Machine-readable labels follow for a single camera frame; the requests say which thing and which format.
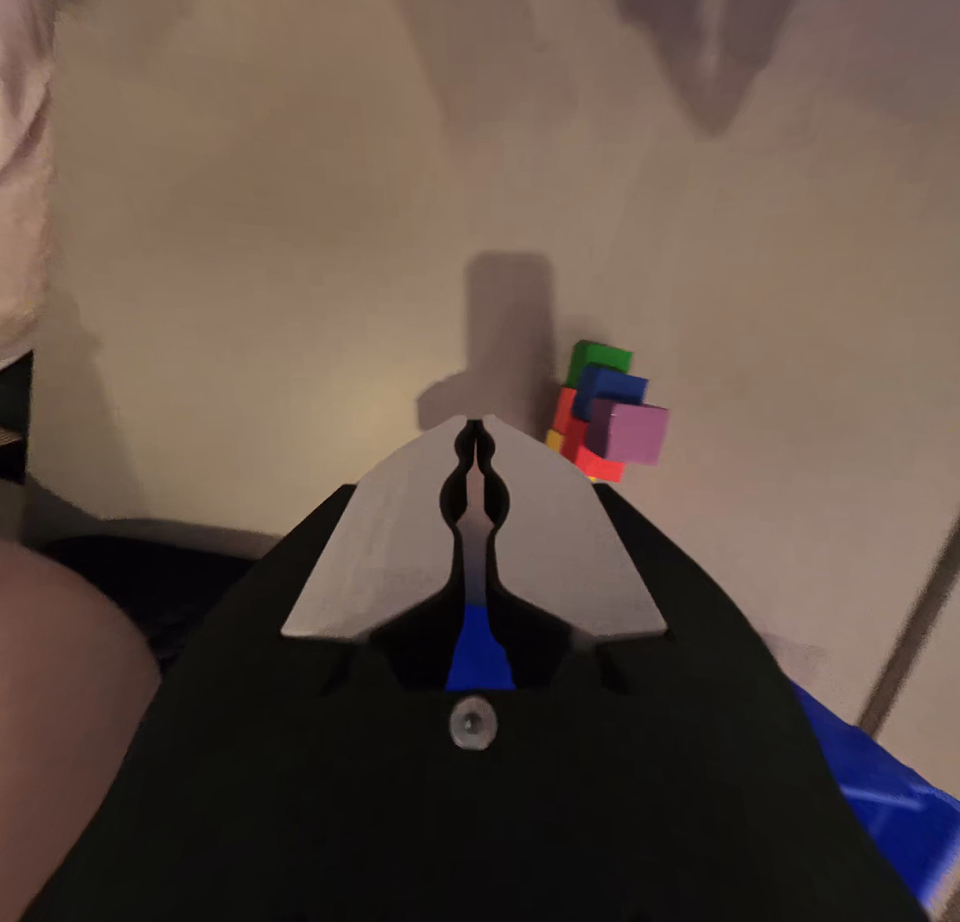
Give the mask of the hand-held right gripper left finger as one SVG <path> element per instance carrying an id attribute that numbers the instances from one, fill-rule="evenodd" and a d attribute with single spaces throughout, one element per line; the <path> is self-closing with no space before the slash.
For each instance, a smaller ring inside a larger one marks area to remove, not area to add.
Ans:
<path id="1" fill-rule="evenodd" d="M 454 416 L 370 469 L 318 556 L 282 636 L 356 640 L 444 589 L 468 506 L 474 424 Z"/>

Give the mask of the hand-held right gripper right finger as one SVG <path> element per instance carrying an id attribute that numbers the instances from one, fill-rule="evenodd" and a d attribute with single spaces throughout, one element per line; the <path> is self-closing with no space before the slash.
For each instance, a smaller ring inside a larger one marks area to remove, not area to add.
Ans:
<path id="1" fill-rule="evenodd" d="M 481 424 L 494 586 L 592 640 L 662 636 L 666 622 L 589 478 L 497 416 Z"/>

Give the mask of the red wooden cube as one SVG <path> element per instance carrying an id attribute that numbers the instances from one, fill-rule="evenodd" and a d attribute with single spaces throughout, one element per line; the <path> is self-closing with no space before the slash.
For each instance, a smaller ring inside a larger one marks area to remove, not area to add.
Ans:
<path id="1" fill-rule="evenodd" d="M 587 431 L 591 424 L 572 416 L 560 446 L 560 455 L 593 481 L 619 483 L 626 465 L 611 461 L 593 452 L 587 445 Z"/>

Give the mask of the purple wooden cube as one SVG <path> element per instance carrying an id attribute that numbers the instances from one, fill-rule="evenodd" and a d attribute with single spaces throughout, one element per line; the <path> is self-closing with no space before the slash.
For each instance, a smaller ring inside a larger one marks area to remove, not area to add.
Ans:
<path id="1" fill-rule="evenodd" d="M 594 400 L 583 442 L 607 461 L 654 467 L 662 456 L 668 423 L 665 408 Z"/>

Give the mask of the blue wooden cube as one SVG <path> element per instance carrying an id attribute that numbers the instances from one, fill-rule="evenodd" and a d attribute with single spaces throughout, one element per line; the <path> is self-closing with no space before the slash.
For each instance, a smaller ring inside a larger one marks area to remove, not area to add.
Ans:
<path id="1" fill-rule="evenodd" d="M 595 363 L 587 364 L 577 382 L 571 415 L 581 422 L 589 422 L 593 417 L 594 402 L 597 400 L 642 405 L 647 385 L 645 378 Z"/>

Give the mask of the green wooden cube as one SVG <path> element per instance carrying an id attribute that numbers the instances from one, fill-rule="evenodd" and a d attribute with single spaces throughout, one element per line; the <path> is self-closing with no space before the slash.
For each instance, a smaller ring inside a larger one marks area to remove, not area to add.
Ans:
<path id="1" fill-rule="evenodd" d="M 633 357 L 634 353 L 628 350 L 592 340 L 579 340 L 570 354 L 563 386 L 571 389 L 578 388 L 582 372 L 588 365 L 628 374 Z"/>

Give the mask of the blue plastic bin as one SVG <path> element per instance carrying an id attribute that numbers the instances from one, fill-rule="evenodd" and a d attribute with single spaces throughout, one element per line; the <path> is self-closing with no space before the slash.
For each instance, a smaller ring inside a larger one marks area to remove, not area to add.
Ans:
<path id="1" fill-rule="evenodd" d="M 931 909 L 958 858 L 958 800 L 803 688 L 792 687 L 859 824 L 920 904 Z M 494 638 L 486 607 L 467 604 L 446 690 L 514 688 L 506 652 Z"/>

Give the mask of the person's left forearm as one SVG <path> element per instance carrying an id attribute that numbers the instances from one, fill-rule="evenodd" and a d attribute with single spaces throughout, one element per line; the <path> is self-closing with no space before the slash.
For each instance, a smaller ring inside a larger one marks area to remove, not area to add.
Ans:
<path id="1" fill-rule="evenodd" d="M 102 592 L 1 544 L 1 919 L 18 920 L 101 806 L 160 671 Z"/>

